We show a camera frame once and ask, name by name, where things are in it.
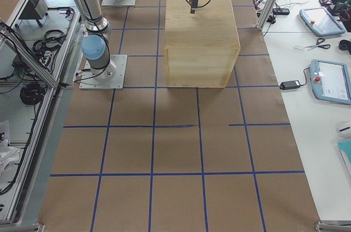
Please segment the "black power adapter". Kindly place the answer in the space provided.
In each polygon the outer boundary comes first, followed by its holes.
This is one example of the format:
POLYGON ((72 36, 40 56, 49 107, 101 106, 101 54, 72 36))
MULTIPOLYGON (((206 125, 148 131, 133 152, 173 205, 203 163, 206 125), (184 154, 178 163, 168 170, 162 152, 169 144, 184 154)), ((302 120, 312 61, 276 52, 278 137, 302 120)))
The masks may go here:
POLYGON ((281 90, 297 89, 301 86, 299 80, 283 81, 280 83, 279 88, 281 90))

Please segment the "lower blue teach pendant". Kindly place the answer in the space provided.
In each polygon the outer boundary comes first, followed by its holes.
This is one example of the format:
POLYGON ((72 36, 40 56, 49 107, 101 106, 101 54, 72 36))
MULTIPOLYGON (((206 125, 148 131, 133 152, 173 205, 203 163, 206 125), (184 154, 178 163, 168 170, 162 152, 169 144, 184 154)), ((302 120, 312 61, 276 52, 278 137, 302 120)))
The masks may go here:
POLYGON ((311 87, 319 100, 350 105, 350 77, 346 64, 312 60, 311 87))

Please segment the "wooden drawer cabinet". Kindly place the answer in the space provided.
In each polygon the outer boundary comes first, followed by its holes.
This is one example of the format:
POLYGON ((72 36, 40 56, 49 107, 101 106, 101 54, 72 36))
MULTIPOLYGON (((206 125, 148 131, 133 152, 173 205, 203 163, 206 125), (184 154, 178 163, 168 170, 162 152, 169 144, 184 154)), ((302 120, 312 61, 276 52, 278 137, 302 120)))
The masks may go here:
POLYGON ((185 0, 167 0, 165 64, 168 87, 226 87, 239 51, 231 0, 212 0, 193 14, 185 0))

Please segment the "aluminium frame rail left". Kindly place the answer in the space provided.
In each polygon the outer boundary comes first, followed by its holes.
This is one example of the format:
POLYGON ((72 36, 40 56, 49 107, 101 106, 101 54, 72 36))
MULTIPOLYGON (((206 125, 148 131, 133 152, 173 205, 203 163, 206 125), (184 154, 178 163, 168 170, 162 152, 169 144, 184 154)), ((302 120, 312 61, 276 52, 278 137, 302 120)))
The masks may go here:
POLYGON ((36 74, 36 78, 19 77, 1 83, 1 131, 6 134, 9 145, 20 150, 19 162, 1 174, 1 225, 13 224, 16 214, 20 212, 19 202, 26 194, 24 186, 32 174, 33 157, 44 131, 44 123, 59 85, 71 41, 80 28, 80 15, 76 15, 68 24, 65 24, 60 17, 51 18, 45 27, 35 27, 33 32, 40 38, 47 29, 59 28, 63 28, 67 35, 56 56, 53 72, 44 69, 43 65, 35 60, 29 59, 27 65, 36 74), (38 104, 24 104, 20 99, 20 90, 34 81, 37 81, 46 93, 38 104))

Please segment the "brown paper floor cover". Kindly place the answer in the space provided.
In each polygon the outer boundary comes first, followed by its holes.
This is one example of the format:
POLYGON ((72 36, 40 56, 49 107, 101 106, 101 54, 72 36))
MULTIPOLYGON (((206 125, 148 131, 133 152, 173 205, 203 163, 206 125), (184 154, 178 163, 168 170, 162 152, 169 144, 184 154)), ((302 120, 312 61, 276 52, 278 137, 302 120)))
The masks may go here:
POLYGON ((166 0, 105 8, 123 90, 61 93, 46 231, 313 231, 318 214, 252 0, 223 89, 168 88, 166 0))

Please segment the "teal notebook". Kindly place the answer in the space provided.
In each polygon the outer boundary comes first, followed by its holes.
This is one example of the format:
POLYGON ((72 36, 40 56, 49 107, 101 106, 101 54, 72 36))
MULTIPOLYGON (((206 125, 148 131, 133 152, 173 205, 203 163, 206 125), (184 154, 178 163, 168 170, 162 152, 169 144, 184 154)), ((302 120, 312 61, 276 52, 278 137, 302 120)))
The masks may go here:
POLYGON ((342 160, 347 168, 347 171, 350 174, 350 149, 351 149, 350 140, 338 142, 337 146, 341 154, 342 160))

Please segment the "grey control box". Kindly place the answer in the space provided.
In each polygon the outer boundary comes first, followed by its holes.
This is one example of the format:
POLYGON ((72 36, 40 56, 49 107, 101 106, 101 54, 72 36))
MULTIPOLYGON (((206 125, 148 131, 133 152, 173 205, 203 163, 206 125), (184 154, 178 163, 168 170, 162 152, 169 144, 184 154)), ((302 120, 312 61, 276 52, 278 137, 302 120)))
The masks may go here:
POLYGON ((22 11, 19 20, 35 20, 39 27, 45 23, 48 16, 48 6, 45 0, 29 0, 22 11))

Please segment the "upper blue teach pendant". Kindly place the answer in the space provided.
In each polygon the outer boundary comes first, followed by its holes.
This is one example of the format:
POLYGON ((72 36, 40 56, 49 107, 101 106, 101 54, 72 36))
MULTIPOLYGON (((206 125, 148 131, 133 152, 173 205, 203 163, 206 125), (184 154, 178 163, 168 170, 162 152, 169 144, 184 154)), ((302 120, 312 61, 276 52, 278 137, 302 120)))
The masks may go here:
POLYGON ((341 35, 346 32, 343 25, 324 7, 301 9, 299 15, 317 36, 341 35))

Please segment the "blue teach pendant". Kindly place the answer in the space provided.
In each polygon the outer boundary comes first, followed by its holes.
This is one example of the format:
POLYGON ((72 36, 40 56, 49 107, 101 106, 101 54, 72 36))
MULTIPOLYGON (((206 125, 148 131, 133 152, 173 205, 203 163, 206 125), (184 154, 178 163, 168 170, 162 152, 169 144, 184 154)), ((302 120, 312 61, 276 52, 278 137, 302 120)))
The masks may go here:
POLYGON ((350 105, 350 77, 346 64, 312 60, 311 87, 319 100, 350 105))
POLYGON ((299 15, 317 36, 341 35, 346 32, 343 25, 324 7, 301 9, 299 15))

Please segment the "black handled scissors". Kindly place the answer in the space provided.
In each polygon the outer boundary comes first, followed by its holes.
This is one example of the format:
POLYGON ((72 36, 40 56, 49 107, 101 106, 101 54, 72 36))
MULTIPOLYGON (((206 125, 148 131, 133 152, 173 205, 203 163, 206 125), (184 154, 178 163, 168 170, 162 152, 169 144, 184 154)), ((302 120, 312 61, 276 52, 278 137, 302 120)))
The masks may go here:
POLYGON ((318 38, 314 45, 306 46, 305 48, 307 50, 312 50, 314 48, 329 49, 331 47, 331 45, 330 44, 324 44, 325 41, 326 41, 326 39, 324 39, 324 38, 318 38))

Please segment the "white computer mouse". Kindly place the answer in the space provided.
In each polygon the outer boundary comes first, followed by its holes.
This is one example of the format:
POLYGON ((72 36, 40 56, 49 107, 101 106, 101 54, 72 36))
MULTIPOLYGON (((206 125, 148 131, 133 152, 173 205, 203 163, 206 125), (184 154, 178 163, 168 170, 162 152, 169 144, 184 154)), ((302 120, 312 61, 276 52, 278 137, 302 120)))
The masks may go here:
POLYGON ((344 138, 350 138, 350 121, 342 121, 337 123, 337 132, 344 138))

